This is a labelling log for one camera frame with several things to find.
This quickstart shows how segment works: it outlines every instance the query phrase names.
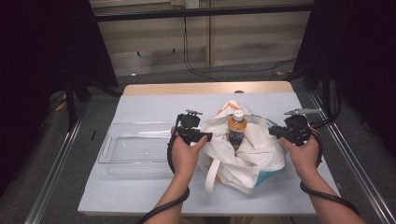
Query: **gray floor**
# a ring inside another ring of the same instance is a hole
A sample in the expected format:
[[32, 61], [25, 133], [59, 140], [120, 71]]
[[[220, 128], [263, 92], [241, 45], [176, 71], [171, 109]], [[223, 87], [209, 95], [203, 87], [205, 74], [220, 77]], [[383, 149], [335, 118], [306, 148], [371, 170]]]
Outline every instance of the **gray floor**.
[[[247, 72], [246, 70], [263, 70], [274, 64], [239, 64], [220, 68], [221, 70], [241, 70], [239, 72], [216, 72], [206, 75], [219, 81], [267, 80], [272, 75], [271, 70], [265, 72]], [[290, 70], [292, 66], [292, 63], [287, 63], [277, 70]], [[272, 80], [281, 78], [282, 76], [274, 75]], [[122, 91], [129, 84], [207, 81], [213, 80], [193, 75], [188, 70], [179, 70], [135, 77], [119, 77], [120, 87], [118, 91]], [[313, 107], [310, 92], [304, 89], [303, 82], [298, 79], [293, 80], [291, 84], [302, 106]], [[87, 111], [82, 118], [78, 135], [67, 155], [67, 160], [64, 163], [61, 175], [57, 179], [48, 206], [39, 219], [40, 223], [134, 223], [136, 221], [136, 218], [133, 217], [87, 217], [77, 212], [85, 183], [119, 100], [96, 89], [91, 89], [91, 93], [92, 100], [86, 105]], [[84, 106], [83, 103], [78, 102], [78, 110]], [[344, 98], [341, 113], [335, 123], [353, 149], [364, 171], [370, 176], [371, 181], [385, 199], [386, 205], [394, 213], [396, 211], [396, 197], [394, 195], [396, 187], [395, 158], [390, 156], [375, 133], [366, 131], [363, 126], [364, 120]], [[40, 138], [37, 140], [33, 155], [22, 167], [18, 178], [10, 183], [5, 195], [0, 199], [0, 223], [22, 223], [27, 218], [57, 157], [59, 148], [64, 142], [66, 129], [67, 115], [65, 109], [60, 112], [50, 111], [43, 125]], [[367, 199], [357, 178], [351, 172], [347, 161], [332, 139], [328, 129], [323, 127], [320, 129], [320, 133], [325, 146], [325, 159], [335, 182], [342, 186], [339, 189], [342, 196], [359, 208], [361, 216], [368, 223], [383, 223], [371, 202]], [[285, 223], [318, 223], [316, 217], [294, 217], [294, 222], [289, 217], [283, 219]]]

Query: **metal rail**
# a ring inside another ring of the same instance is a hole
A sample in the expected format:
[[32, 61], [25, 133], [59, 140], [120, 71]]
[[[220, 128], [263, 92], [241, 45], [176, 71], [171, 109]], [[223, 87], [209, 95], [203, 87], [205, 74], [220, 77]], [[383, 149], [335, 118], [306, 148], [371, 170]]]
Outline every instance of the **metal rail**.
[[61, 150], [52, 165], [52, 168], [49, 172], [47, 180], [40, 191], [40, 194], [35, 199], [35, 203], [32, 209], [29, 212], [29, 215], [25, 219], [25, 224], [37, 224], [40, 223], [41, 218], [44, 215], [44, 212], [47, 208], [47, 205], [50, 201], [50, 197], [52, 195], [53, 190], [55, 189], [56, 182], [61, 174], [62, 168], [64, 166], [64, 162], [66, 161], [67, 155], [71, 149], [71, 146], [76, 139], [78, 134], [79, 127], [81, 125], [82, 118], [87, 111], [89, 103], [84, 103], [81, 108], [81, 112], [78, 116], [78, 120], [76, 124], [72, 128], [70, 132], [67, 133], [66, 138], [64, 139], [64, 143], [62, 144]]
[[[310, 93], [311, 100], [314, 103], [316, 108], [322, 108], [322, 102], [319, 96], [316, 93]], [[323, 112], [320, 113], [320, 116], [325, 120], [327, 119], [326, 114]], [[390, 209], [387, 206], [382, 195], [379, 193], [378, 189], [375, 187], [374, 183], [371, 181], [370, 177], [366, 174], [363, 167], [359, 163], [355, 154], [352, 151], [352, 148], [347, 143], [345, 137], [341, 134], [335, 123], [327, 124], [330, 134], [334, 139], [335, 143], [339, 147], [341, 153], [346, 159], [346, 163], [349, 165], [352, 173], [355, 175], [359, 184], [361, 185], [361, 189], [367, 196], [367, 199], [370, 201], [374, 210], [378, 214], [378, 217], [381, 219], [384, 224], [394, 224], [396, 223], [395, 216], [391, 213]]]
[[128, 13], [102, 13], [93, 17], [65, 17], [65, 18], [46, 18], [52, 22], [93, 22], [93, 21], [136, 21], [165, 18], [184, 18], [184, 17], [203, 17], [203, 16], [224, 16], [242, 14], [261, 14], [261, 13], [280, 13], [311, 11], [314, 4], [294, 4], [294, 5], [275, 5], [260, 7], [209, 7], [191, 8], [179, 10], [145, 11]]

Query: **wrist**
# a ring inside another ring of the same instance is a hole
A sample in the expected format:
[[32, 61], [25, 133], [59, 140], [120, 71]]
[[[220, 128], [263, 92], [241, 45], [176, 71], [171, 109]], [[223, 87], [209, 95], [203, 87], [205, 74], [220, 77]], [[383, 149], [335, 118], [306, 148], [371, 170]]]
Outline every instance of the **wrist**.
[[175, 175], [192, 177], [194, 175], [194, 171], [194, 167], [182, 166], [181, 168], [175, 170]]
[[177, 182], [190, 183], [193, 173], [190, 172], [176, 172], [173, 179]]
[[317, 169], [305, 171], [300, 175], [303, 184], [311, 190], [328, 193], [332, 195], [337, 195], [332, 188], [326, 183], [326, 181], [321, 177]]
[[316, 168], [306, 168], [302, 170], [297, 170], [297, 175], [300, 177], [301, 181], [308, 187], [311, 182], [315, 182], [317, 179], [321, 178], [318, 170]]

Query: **cable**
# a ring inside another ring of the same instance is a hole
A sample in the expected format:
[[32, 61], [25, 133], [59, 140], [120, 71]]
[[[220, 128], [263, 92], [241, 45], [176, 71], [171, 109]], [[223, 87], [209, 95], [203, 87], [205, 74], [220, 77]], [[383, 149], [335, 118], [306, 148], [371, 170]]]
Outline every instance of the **cable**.
[[[318, 166], [321, 163], [321, 157], [323, 155], [323, 142], [322, 142], [318, 133], [311, 130], [311, 134], [318, 141], [318, 158], [317, 158], [317, 168], [318, 168]], [[351, 202], [349, 202], [341, 197], [309, 189], [304, 185], [303, 182], [300, 183], [300, 189], [307, 194], [310, 194], [310, 195], [313, 195], [313, 196], [316, 196], [319, 198], [327, 199], [327, 200], [330, 200], [335, 203], [340, 203], [343, 206], [346, 206], [347, 208], [351, 209], [358, 216], [360, 215], [359, 210], [355, 207], [355, 205], [353, 205]]]
[[329, 114], [329, 118], [328, 119], [324, 119], [321, 121], [317, 121], [319, 119], [315, 119], [314, 121], [310, 122], [310, 124], [317, 124], [317, 126], [312, 126], [314, 129], [319, 129], [321, 127], [323, 127], [324, 125], [333, 122], [338, 115], [340, 114], [341, 111], [341, 92], [340, 89], [338, 87], [338, 85], [335, 86], [335, 93], [334, 93], [334, 97], [332, 99], [333, 101], [333, 110], [334, 112], [331, 112]]
[[[169, 164], [170, 169], [172, 170], [172, 173], [175, 173], [175, 167], [174, 167], [173, 162], [172, 162], [172, 147], [173, 147], [173, 144], [175, 143], [176, 138], [178, 137], [178, 135], [176, 134], [176, 131], [177, 131], [176, 127], [177, 127], [178, 123], [179, 123], [179, 120], [177, 119], [176, 125], [175, 125], [175, 129], [172, 132], [171, 139], [169, 140], [169, 143], [168, 143], [168, 149], [166, 151], [168, 164]], [[171, 208], [173, 206], [176, 206], [176, 205], [178, 205], [180, 203], [183, 203], [184, 201], [186, 201], [189, 198], [189, 196], [190, 196], [190, 189], [189, 189], [189, 187], [187, 187], [186, 192], [184, 192], [184, 194], [180, 198], [177, 198], [177, 199], [173, 200], [172, 202], [165, 203], [165, 204], [163, 204], [161, 206], [158, 206], [158, 207], [152, 209], [151, 211], [146, 213], [144, 216], [142, 216], [137, 221], [137, 224], [143, 224], [149, 218], [154, 217], [155, 215], [165, 211], [166, 209], [169, 209], [169, 208]]]
[[221, 69], [221, 70], [210, 70], [210, 71], [202, 71], [202, 70], [197, 70], [196, 68], [193, 68], [191, 63], [190, 63], [190, 58], [189, 58], [189, 42], [188, 42], [188, 35], [187, 35], [187, 21], [186, 18], [184, 18], [184, 45], [183, 45], [183, 55], [184, 55], [184, 64], [186, 67], [196, 76], [200, 77], [207, 77], [212, 80], [215, 80], [219, 82], [218, 79], [215, 79], [213, 77], [209, 77], [206, 74], [211, 74], [211, 73], [217, 73], [217, 72], [245, 72], [245, 73], [254, 73], [254, 72], [266, 72], [266, 71], [272, 71], [271, 76], [269, 77], [268, 81], [271, 80], [274, 76], [274, 71], [276, 68], [286, 64], [286, 63], [294, 63], [296, 58], [292, 58], [283, 62], [278, 62], [274, 66], [270, 68], [264, 68], [264, 69], [257, 69], [257, 70], [238, 70], [238, 69]]

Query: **bottle cap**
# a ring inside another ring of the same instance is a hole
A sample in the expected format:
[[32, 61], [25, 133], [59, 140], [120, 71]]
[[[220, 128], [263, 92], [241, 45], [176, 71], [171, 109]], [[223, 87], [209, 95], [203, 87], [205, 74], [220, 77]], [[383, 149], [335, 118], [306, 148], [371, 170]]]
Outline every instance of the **bottle cap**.
[[233, 112], [233, 119], [236, 121], [242, 121], [244, 119], [244, 112], [242, 110], [235, 110]]

